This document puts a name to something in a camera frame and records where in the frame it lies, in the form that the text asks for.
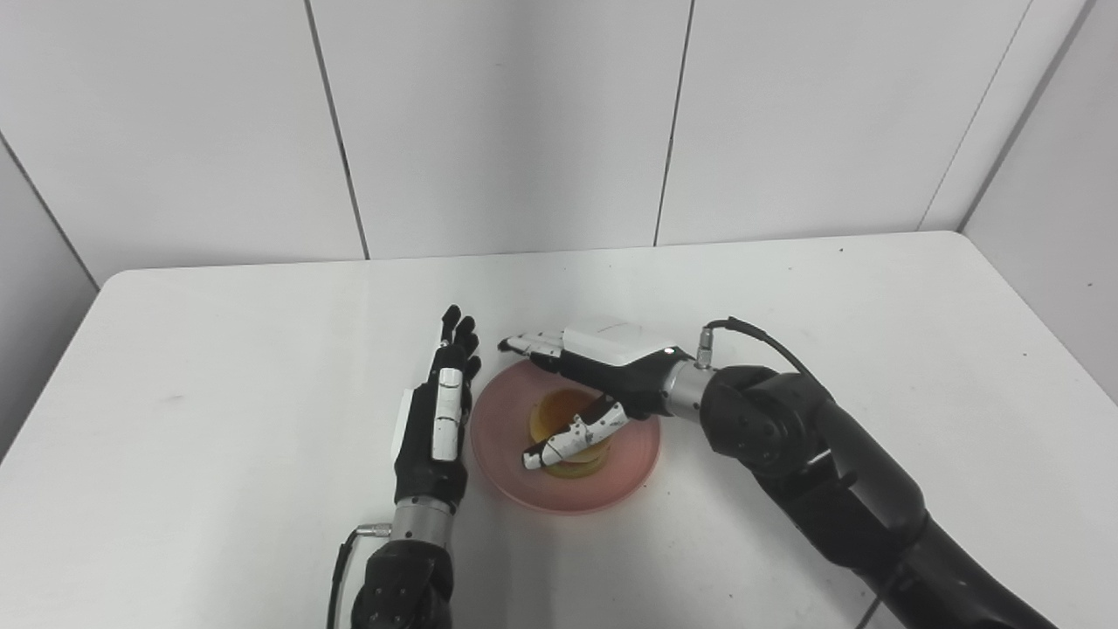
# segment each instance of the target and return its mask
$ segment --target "robotic arm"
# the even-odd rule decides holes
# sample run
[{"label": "robotic arm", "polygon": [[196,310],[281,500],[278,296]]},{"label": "robotic arm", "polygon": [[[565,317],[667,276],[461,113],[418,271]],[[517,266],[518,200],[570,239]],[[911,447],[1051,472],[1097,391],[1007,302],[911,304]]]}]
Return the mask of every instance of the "robotic arm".
[{"label": "robotic arm", "polygon": [[[768,344],[798,373],[712,368],[720,328]],[[525,450],[524,467],[561,461],[629,419],[697,420],[716,452],[748,468],[823,556],[854,571],[907,627],[1054,629],[936,524],[916,482],[759,328],[711,322],[695,358],[607,320],[511,337],[499,349],[603,392],[569,427]]]},{"label": "robotic arm", "polygon": [[334,629],[338,590],[353,541],[360,535],[389,541],[366,563],[364,584],[350,613],[354,629],[449,629],[454,572],[451,525],[466,492],[462,445],[481,370],[474,321],[452,305],[427,381],[411,394],[400,452],[396,458],[396,514],[391,527],[358,527],[342,544],[334,569],[326,629]]}]

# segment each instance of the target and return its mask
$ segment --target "pink plate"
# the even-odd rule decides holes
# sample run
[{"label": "pink plate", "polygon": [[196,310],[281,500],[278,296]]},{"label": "pink plate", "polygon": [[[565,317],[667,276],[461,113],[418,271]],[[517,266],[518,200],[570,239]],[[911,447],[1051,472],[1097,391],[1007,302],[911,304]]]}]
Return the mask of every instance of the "pink plate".
[{"label": "pink plate", "polygon": [[620,503],[648,478],[660,455],[660,418],[631,422],[609,444],[609,458],[579,479],[525,470],[520,454],[531,446],[532,407],[557,389],[588,388],[522,361],[501,372],[477,399],[470,418],[470,442],[482,473],[505,496],[549,514],[578,515]]}]

